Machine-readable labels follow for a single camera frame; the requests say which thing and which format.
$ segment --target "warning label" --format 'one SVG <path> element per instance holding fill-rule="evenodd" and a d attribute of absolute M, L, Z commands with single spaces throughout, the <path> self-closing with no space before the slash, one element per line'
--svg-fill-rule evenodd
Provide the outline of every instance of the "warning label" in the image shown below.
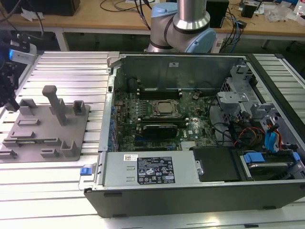
<path fill-rule="evenodd" d="M 138 157 L 140 185 L 175 183 L 172 157 Z"/>

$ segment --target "black electronic device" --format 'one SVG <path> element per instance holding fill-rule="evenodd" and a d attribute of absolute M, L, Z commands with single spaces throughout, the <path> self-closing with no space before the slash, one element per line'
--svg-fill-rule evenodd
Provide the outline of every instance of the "black electronic device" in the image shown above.
<path fill-rule="evenodd" d="M 177 0 L 166 0 L 167 2 L 177 2 Z M 229 5 L 229 0 L 208 0 L 206 11 L 210 14 L 210 28 L 221 28 Z"/>
<path fill-rule="evenodd" d="M 10 13 L 17 4 L 18 0 L 0 0 L 3 7 Z M 17 8 L 15 13 L 21 13 L 22 9 L 42 12 L 43 14 L 60 15 L 60 16 L 73 16 L 80 0 L 30 0 L 29 6 L 28 1 L 22 1 Z"/>
<path fill-rule="evenodd" d="M 236 150 L 227 147 L 204 146 L 193 149 L 201 182 L 211 181 L 247 181 L 242 162 Z"/>
<path fill-rule="evenodd" d="M 252 18 L 256 9 L 257 9 L 257 6 L 244 4 L 243 10 L 242 10 L 242 17 Z"/>

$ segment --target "wooden table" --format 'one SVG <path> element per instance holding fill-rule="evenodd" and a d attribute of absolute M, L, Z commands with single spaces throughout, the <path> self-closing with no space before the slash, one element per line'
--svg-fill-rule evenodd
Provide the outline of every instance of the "wooden table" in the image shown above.
<path fill-rule="evenodd" d="M 108 12 L 100 8 L 101 0 L 81 0 L 80 6 L 72 17 L 45 15 L 42 21 L 45 31 L 56 34 L 60 49 L 69 50 L 64 33 L 65 32 L 88 32 L 88 33 L 119 33 L 119 34 L 150 34 L 150 31 L 140 20 L 136 12 Z M 229 7 L 232 8 L 239 0 L 230 0 Z M 128 8 L 134 4 L 120 3 L 120 7 Z M 116 10 L 110 0 L 103 4 L 104 8 Z M 143 6 L 144 14 L 150 24 L 151 10 Z M 254 15 L 250 18 L 242 18 L 241 12 L 231 9 L 238 20 L 247 22 L 242 38 L 266 39 L 266 40 L 298 40 L 305 41 L 305 27 L 296 21 L 268 22 L 264 15 Z M 24 31 L 39 31 L 37 21 L 30 22 L 20 15 L 13 15 L 10 21 Z M 2 25 L 0 29 L 10 29 L 9 25 Z M 215 29 L 217 42 L 227 37 L 232 31 L 232 24 L 226 19 L 222 28 Z"/>

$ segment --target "cable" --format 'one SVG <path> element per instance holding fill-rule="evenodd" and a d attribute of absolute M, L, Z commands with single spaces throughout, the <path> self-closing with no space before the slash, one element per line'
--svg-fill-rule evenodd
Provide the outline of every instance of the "cable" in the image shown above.
<path fill-rule="evenodd" d="M 148 25 L 148 23 L 147 23 L 147 21 L 146 21 L 146 19 L 145 19 L 145 16 L 144 16 L 144 15 L 140 12 L 140 10 L 139 10 L 137 0 L 134 0 L 134 3 L 135 3 L 135 6 L 136 6 L 136 8 L 137 8 L 137 11 L 138 11 L 138 13 L 139 13 L 139 15 L 140 15 L 140 18 L 141 18 L 143 24 L 146 25 L 146 27 L 147 27 L 149 30 L 151 30 L 151 27 Z"/>
<path fill-rule="evenodd" d="M 0 7 L 0 13 L 2 14 L 2 16 L 5 18 L 5 14 L 3 12 L 3 10 Z M 9 21 L 9 19 L 6 19 L 7 23 L 14 28 L 14 30 L 18 31 L 17 28 Z"/>
<path fill-rule="evenodd" d="M 103 9 L 103 10 L 105 10 L 105 11 L 108 11 L 108 12 L 125 12 L 125 11 L 132 10 L 132 9 L 135 9 L 135 8 L 136 8 L 136 6 L 134 6 L 134 7 L 130 7 L 130 8 L 127 8 L 127 9 L 121 8 L 121 10 L 109 10 L 109 9 L 106 9 L 106 8 L 104 8 L 104 7 L 102 6 L 102 4 L 105 3 L 105 1 L 107 1 L 107 0 L 103 0 L 103 1 L 100 3 L 100 8 Z"/>
<path fill-rule="evenodd" d="M 29 36 L 29 37 L 33 37 L 33 38 L 36 38 L 36 39 L 38 39 L 38 40 L 43 40 L 43 36 L 44 36 L 44 28 L 43 28 L 43 25 L 42 25 L 42 22 L 41 22 L 41 18 L 40 18 L 40 16 L 39 16 L 39 14 L 37 13 L 37 11 L 34 9 L 34 7 L 32 6 L 32 4 L 31 4 L 31 2 L 29 1 L 29 0 L 27 0 L 27 2 L 28 2 L 28 4 L 29 4 L 29 6 L 31 7 L 31 9 L 35 12 L 35 14 L 36 14 L 36 16 L 37 16 L 37 19 L 38 19 L 38 21 L 39 21 L 39 25 L 40 25 L 40 28 L 41 28 L 41 37 L 36 37 L 36 36 L 33 36 L 33 35 L 30 35 L 30 34 L 27 34 L 27 33 L 24 33 L 24 34 L 26 34 L 27 36 Z M 3 10 L 0 8 L 0 13 L 2 14 L 2 16 L 4 17 L 2 20 L 3 21 L 6 21 L 15 31 L 17 31 L 17 32 L 19 32 L 19 33 L 21 33 L 10 21 L 9 21 L 9 18 L 11 17 L 11 16 L 7 16 L 7 17 L 5 17 L 5 14 L 4 14 L 4 12 L 3 12 Z"/>
<path fill-rule="evenodd" d="M 143 0 L 143 2 L 146 4 L 146 6 L 148 6 L 149 9 L 152 9 L 148 0 Z"/>
<path fill-rule="evenodd" d="M 238 30 L 239 30 L 238 22 L 237 22 L 236 18 L 234 18 L 234 19 L 235 19 L 235 23 L 236 23 L 236 31 L 238 31 Z M 236 47 L 236 45 L 237 45 L 238 42 L 239 42 L 239 40 L 237 39 L 237 41 L 235 41 L 235 43 L 234 43 L 232 49 L 230 50 L 230 53 L 233 52 L 233 50 L 234 50 L 234 48 Z"/>
<path fill-rule="evenodd" d="M 229 15 L 232 15 L 232 16 L 234 16 L 232 13 L 231 13 L 231 11 L 230 11 L 230 8 L 228 7 L 228 10 L 229 10 L 229 12 L 227 12 Z M 225 40 L 225 42 L 224 42 L 224 45 L 223 45 L 223 47 L 221 47 L 221 49 L 220 49 L 220 51 L 222 50 L 222 49 L 224 49 L 224 48 L 226 48 L 226 46 L 227 46 L 227 43 L 228 43 L 228 41 L 230 40 L 230 38 L 231 38 L 231 36 L 232 36 L 232 34 L 233 34 L 233 32 L 234 32 L 234 29 L 235 29 L 235 23 L 234 23 L 234 21 L 233 21 L 233 19 L 232 19 L 233 17 L 230 17 L 229 19 L 231 19 L 232 20 L 232 31 L 231 31 L 231 33 L 230 33 L 230 36 L 228 37 L 228 39 L 226 39 Z"/>
<path fill-rule="evenodd" d="M 9 19 L 17 10 L 17 8 L 19 7 L 19 4 L 21 3 L 22 0 L 19 0 L 17 2 L 17 4 L 14 6 L 14 8 L 11 10 L 11 12 L 4 18 L 0 19 L 0 23 L 6 21 L 7 19 Z"/>
<path fill-rule="evenodd" d="M 114 6 L 117 10 L 119 10 L 119 11 L 124 11 L 124 10 L 125 10 L 124 8 L 121 8 L 121 7 L 117 6 L 118 4 L 120 4 L 120 3 L 122 3 L 122 2 L 125 2 L 125 0 L 119 1 L 119 2 L 117 2 L 117 3 L 115 3 L 115 4 L 114 4 L 114 1 L 112 1 L 112 4 L 113 4 L 113 6 Z M 135 9 L 130 9 L 130 10 L 127 10 L 127 11 L 136 12 L 137 10 L 135 10 Z"/>
<path fill-rule="evenodd" d="M 29 6 L 31 7 L 31 9 L 35 12 L 36 16 L 37 16 L 37 19 L 39 21 L 39 25 L 40 25 L 40 30 L 41 30 L 41 37 L 38 38 L 38 37 L 35 37 L 35 36 L 32 36 L 32 35 L 28 35 L 30 37 L 33 37 L 33 38 L 36 38 L 36 39 L 39 39 L 39 40 L 43 40 L 43 36 L 44 36 L 44 28 L 43 28 L 43 25 L 42 25 L 42 22 L 41 22 L 41 18 L 39 16 L 39 14 L 37 13 L 37 11 L 35 10 L 35 8 L 33 7 L 33 5 L 31 4 L 30 0 L 27 0 Z"/>

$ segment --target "gray vertical post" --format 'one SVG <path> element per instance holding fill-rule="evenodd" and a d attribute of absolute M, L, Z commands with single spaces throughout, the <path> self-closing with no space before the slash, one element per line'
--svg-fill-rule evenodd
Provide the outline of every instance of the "gray vertical post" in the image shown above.
<path fill-rule="evenodd" d="M 65 115 L 65 109 L 62 108 L 57 95 L 57 88 L 54 85 L 46 85 L 42 90 L 42 94 L 46 96 L 53 108 L 53 111 L 61 125 L 66 125 L 67 118 Z"/>

